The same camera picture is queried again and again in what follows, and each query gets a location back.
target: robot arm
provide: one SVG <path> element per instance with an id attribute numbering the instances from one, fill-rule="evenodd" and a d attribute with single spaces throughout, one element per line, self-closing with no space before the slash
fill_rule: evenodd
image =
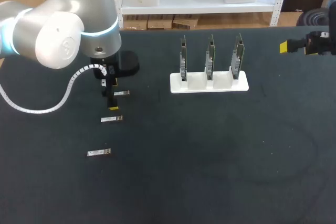
<path id="1" fill-rule="evenodd" d="M 19 54 L 59 69 L 78 51 L 103 59 L 121 47 L 114 0 L 47 0 L 36 8 L 0 3 L 0 54 Z"/>

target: coiled cable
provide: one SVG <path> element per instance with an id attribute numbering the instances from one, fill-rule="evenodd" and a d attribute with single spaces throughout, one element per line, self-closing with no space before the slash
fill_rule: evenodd
<path id="1" fill-rule="evenodd" d="M 21 112 L 25 112 L 25 113 L 29 113 L 29 114 L 46 114 L 46 113 L 50 113 L 53 111 L 58 110 L 60 107 L 62 107 L 64 105 L 64 103 L 67 101 L 67 99 L 69 98 L 72 86 L 74 81 L 77 79 L 77 77 L 79 77 L 82 73 L 84 73 L 85 71 L 89 70 L 89 69 L 93 69 L 93 68 L 98 68 L 100 69 L 100 71 L 102 72 L 102 74 L 104 76 L 106 76 L 107 72 L 105 67 L 103 67 L 102 65 L 99 64 L 90 64 L 87 65 L 81 69 L 79 69 L 70 79 L 67 90 L 62 98 L 62 100 L 54 107 L 47 109 L 47 110 L 29 110 L 29 109 L 24 109 L 18 105 L 16 105 L 14 102 L 11 101 L 11 99 L 9 99 L 9 97 L 7 96 L 7 94 L 5 93 L 4 89 L 2 88 L 2 86 L 0 85 L 0 94 L 1 96 L 5 99 L 5 101 L 13 108 L 15 108 L 16 110 L 19 110 Z"/>

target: white stand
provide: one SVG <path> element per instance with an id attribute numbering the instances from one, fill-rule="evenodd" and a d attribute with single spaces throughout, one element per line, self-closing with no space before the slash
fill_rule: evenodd
<path id="1" fill-rule="evenodd" d="M 231 67 L 229 71 L 213 73 L 213 81 L 208 81 L 204 72 L 187 72 L 187 81 L 181 80 L 180 73 L 170 75 L 170 91 L 172 93 L 206 93 L 247 91 L 248 82 L 245 72 L 241 71 L 239 79 L 234 80 Z"/>

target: cardboard box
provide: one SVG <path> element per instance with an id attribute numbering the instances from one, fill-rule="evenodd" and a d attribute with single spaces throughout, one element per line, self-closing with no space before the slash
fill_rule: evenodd
<path id="1" fill-rule="evenodd" d="M 148 29 L 172 29 L 174 15 L 150 15 Z"/>
<path id="2" fill-rule="evenodd" d="M 175 15 L 173 28 L 178 29 L 195 29 L 198 23 L 199 14 L 179 14 Z"/>
<path id="3" fill-rule="evenodd" d="M 147 30 L 148 15 L 124 15 L 124 29 Z"/>

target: black mat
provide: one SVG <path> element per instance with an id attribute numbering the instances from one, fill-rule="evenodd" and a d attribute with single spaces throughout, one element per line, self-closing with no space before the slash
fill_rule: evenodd
<path id="1" fill-rule="evenodd" d="M 141 70 L 119 80 L 131 90 L 119 111 L 106 109 L 93 73 L 51 114 L 0 99 L 0 223 L 335 223 L 336 58 L 279 55 L 316 29 L 327 28 L 124 32 Z M 239 32 L 248 92 L 170 93 L 183 35 L 188 71 L 204 69 L 211 33 L 224 70 Z M 0 83 L 19 105 L 45 109 L 88 62 L 50 70 L 13 57 Z M 113 155 L 86 157 L 102 148 Z"/>

